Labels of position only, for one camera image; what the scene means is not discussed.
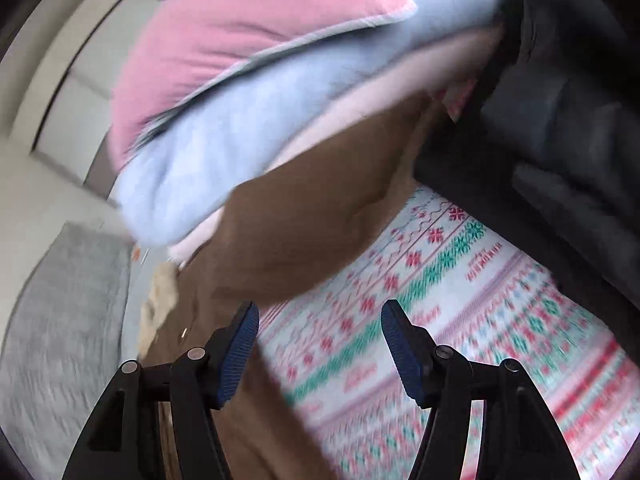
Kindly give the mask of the brown coat with fur collar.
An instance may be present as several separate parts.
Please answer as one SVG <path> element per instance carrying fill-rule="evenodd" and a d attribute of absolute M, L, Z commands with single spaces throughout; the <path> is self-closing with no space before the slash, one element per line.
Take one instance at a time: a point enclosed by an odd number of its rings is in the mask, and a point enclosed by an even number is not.
<path fill-rule="evenodd" d="M 268 309 L 357 259 L 405 206 L 416 156 L 446 118 L 442 103 L 418 92 L 238 186 L 213 237 L 179 273 L 177 303 L 145 363 L 205 344 L 245 300 Z M 259 351 L 214 422 L 234 478 L 334 477 Z"/>

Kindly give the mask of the grey plush bedspread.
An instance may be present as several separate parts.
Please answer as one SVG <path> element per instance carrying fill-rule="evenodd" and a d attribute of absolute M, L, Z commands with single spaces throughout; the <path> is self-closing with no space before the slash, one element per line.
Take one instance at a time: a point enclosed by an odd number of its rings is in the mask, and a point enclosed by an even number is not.
<path fill-rule="evenodd" d="M 67 223 L 32 271 L 1 350 L 1 428 L 36 479 L 58 479 L 120 362 L 130 246 Z"/>

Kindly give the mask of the patterned red green white blanket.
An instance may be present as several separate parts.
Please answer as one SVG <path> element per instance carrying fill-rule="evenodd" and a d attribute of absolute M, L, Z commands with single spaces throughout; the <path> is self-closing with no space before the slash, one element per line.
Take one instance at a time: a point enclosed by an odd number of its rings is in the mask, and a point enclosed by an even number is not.
<path fill-rule="evenodd" d="M 610 478 L 629 455 L 639 371 L 608 326 L 540 263 L 422 186 L 358 259 L 260 319 L 265 361 L 342 478 L 407 478 L 427 422 L 383 337 L 389 299 L 469 360 L 520 361 L 582 478 Z"/>

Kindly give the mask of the light blue fleece garment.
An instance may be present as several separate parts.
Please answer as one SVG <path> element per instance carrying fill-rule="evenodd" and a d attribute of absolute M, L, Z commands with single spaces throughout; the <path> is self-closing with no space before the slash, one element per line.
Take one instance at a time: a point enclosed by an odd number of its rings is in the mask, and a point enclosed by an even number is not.
<path fill-rule="evenodd" d="M 413 0 L 403 21 L 282 52 L 196 96 L 117 171 L 116 200 L 144 244 L 180 242 L 342 94 L 433 42 L 483 28 L 498 0 Z"/>

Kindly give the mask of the pale pink fleece garment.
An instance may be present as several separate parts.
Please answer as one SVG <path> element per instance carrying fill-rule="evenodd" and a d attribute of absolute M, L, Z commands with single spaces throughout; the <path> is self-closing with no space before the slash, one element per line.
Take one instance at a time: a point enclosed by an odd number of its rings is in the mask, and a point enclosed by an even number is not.
<path fill-rule="evenodd" d="M 462 95 L 464 85 L 489 61 L 502 34 L 500 25 L 474 28 L 404 56 L 382 73 L 337 98 L 272 156 L 265 168 L 253 171 L 250 177 L 254 179 L 276 169 L 414 92 L 425 91 L 432 98 L 454 102 Z"/>

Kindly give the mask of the white sliding door wardrobe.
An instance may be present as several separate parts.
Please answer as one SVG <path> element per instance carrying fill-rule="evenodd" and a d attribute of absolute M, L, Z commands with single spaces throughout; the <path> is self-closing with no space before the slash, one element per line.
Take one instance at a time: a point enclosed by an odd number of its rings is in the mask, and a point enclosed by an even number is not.
<path fill-rule="evenodd" d="M 162 0 L 43 0 L 11 44 L 35 49 L 9 144 L 109 202 L 110 103 L 129 51 Z"/>

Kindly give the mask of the pink velvet garment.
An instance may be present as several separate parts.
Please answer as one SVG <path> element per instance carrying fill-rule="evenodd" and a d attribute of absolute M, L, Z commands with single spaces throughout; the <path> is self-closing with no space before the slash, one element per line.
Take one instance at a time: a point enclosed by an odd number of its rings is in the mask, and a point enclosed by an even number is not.
<path fill-rule="evenodd" d="M 413 0 L 163 0 L 113 90 L 114 169 L 216 84 L 320 39 L 403 21 L 417 8 Z"/>

